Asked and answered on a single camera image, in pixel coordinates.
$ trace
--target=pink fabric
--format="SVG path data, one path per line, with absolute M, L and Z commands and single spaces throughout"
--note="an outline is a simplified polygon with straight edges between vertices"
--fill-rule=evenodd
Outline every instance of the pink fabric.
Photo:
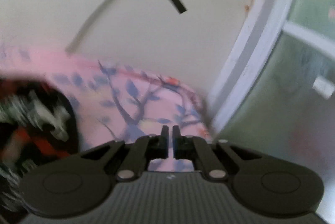
M 201 101 L 186 85 L 170 77 L 130 66 L 89 60 L 41 49 L 0 46 L 5 77 L 47 80 L 70 100 L 76 112 L 81 150 L 118 139 L 134 142 L 160 134 L 162 125 L 180 125 L 182 135 L 210 140 L 199 110 Z M 150 170 L 192 170 L 188 161 L 154 160 Z

